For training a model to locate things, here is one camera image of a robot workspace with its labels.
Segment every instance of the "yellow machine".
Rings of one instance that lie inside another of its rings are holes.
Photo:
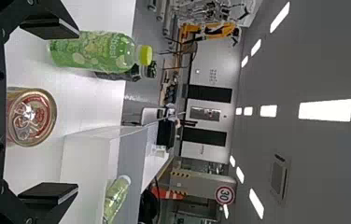
[[[182,27],[182,37],[187,38],[190,34],[201,36],[184,42],[184,44],[193,41],[221,39],[231,36],[234,41],[233,46],[236,46],[240,41],[242,31],[233,21],[223,23],[215,22],[204,25],[184,24]]]

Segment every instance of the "red circle sign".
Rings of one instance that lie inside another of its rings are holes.
[[[219,187],[216,190],[216,200],[220,204],[231,204],[234,201],[234,190],[229,187]]]

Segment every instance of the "yellow bottle cap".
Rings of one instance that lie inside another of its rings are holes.
[[[141,47],[140,63],[149,66],[152,63],[153,49],[151,46],[143,45]]]

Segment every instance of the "ceiling light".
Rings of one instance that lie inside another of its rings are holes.
[[[250,190],[249,198],[250,198],[250,201],[252,202],[252,205],[254,205],[254,208],[257,211],[258,216],[260,216],[260,219],[263,219],[263,212],[265,211],[265,208],[263,207],[262,203],[260,202],[260,199],[258,198],[257,194],[253,189]]]
[[[257,41],[257,43],[254,45],[254,47],[252,47],[252,49],[251,49],[251,57],[254,56],[258,52],[258,50],[260,49],[261,42],[262,41],[259,39]]]
[[[242,107],[236,108],[236,115],[242,115],[243,114],[243,109]]]
[[[239,178],[240,182],[242,184],[244,184],[245,183],[245,174],[243,174],[243,171],[240,169],[240,167],[237,167],[236,175]]]
[[[244,68],[248,63],[248,55],[242,60],[242,68]]]
[[[225,218],[228,219],[228,217],[229,217],[228,205],[227,205],[227,204],[224,204],[223,207],[224,207],[224,215],[225,215]]]
[[[290,5],[290,3],[287,2],[286,5],[283,7],[283,9],[281,9],[281,11],[278,13],[277,17],[272,22],[271,33],[274,32],[274,30],[277,28],[277,26],[280,25],[280,23],[283,21],[283,19],[288,15],[289,5]]]
[[[351,121],[351,99],[301,103],[299,119]]]
[[[260,107],[260,116],[275,118],[277,116],[277,105],[263,105]]]
[[[254,112],[254,108],[252,106],[248,106],[245,108],[245,116],[252,116]]]
[[[233,166],[233,167],[236,165],[236,160],[234,159],[233,156],[231,156],[231,157],[229,158],[229,162],[231,163],[231,166]]]

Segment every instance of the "green bottle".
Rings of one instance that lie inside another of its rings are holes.
[[[60,67],[85,68],[96,72],[124,73],[135,64],[149,66],[152,47],[136,45],[127,35],[81,31],[79,39],[52,40],[53,61]]]
[[[105,190],[103,224],[111,224],[126,200],[132,180],[127,175],[121,175],[112,185],[108,183]]]

